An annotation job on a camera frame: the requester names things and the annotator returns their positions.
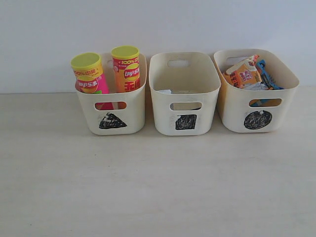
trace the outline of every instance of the yellow can lid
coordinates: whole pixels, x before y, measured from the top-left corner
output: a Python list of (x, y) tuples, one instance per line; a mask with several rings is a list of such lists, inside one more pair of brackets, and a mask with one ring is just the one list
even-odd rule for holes
[(112, 49), (111, 54), (114, 58), (127, 60), (138, 57), (139, 49), (134, 46), (123, 45)]
[(85, 70), (98, 66), (101, 63), (101, 56), (97, 53), (83, 53), (74, 57), (70, 64), (73, 69)]

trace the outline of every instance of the table surface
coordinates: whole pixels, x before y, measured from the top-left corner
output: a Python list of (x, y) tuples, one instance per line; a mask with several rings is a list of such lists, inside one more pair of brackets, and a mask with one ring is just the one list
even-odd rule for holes
[(314, 237), (316, 87), (282, 127), (97, 136), (77, 95), (0, 95), (2, 237)]

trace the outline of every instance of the black circle drawing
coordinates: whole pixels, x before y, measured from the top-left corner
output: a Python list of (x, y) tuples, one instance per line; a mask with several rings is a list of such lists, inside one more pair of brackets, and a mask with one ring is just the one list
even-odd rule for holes
[(247, 115), (243, 125), (251, 130), (267, 126), (272, 120), (272, 114), (268, 111), (255, 111)]

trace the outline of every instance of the storage bin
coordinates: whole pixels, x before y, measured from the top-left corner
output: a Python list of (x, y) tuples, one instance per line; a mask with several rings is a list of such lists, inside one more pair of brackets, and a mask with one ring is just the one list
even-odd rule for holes
[(204, 53), (153, 56), (149, 86), (156, 129), (168, 136), (206, 133), (211, 128), (220, 85), (215, 66)]
[[(222, 76), (231, 65), (257, 54), (257, 62), (266, 61), (266, 71), (274, 78), (276, 85), (284, 90), (251, 91), (230, 85)], [(270, 132), (278, 129), (291, 104), (299, 80), (274, 54), (261, 49), (223, 50), (214, 54), (215, 67), (222, 82), (217, 101), (217, 109), (226, 128), (239, 133)], [(270, 107), (250, 107), (256, 99), (279, 99), (281, 103)]]
[[(103, 53), (101, 56), (110, 94), (84, 94), (77, 91), (88, 127), (97, 135), (135, 133), (145, 124), (146, 58), (139, 55), (141, 87), (131, 92), (115, 93), (112, 56), (110, 53)], [(102, 102), (113, 102), (115, 109), (97, 110), (95, 104)], [(125, 102), (126, 108), (118, 110), (117, 102)]]

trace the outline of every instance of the white wall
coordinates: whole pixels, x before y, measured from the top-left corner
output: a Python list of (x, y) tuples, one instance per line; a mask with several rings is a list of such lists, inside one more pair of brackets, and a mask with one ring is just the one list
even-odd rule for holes
[(316, 85), (314, 0), (0, 0), (0, 93), (74, 91), (73, 56), (262, 48)]

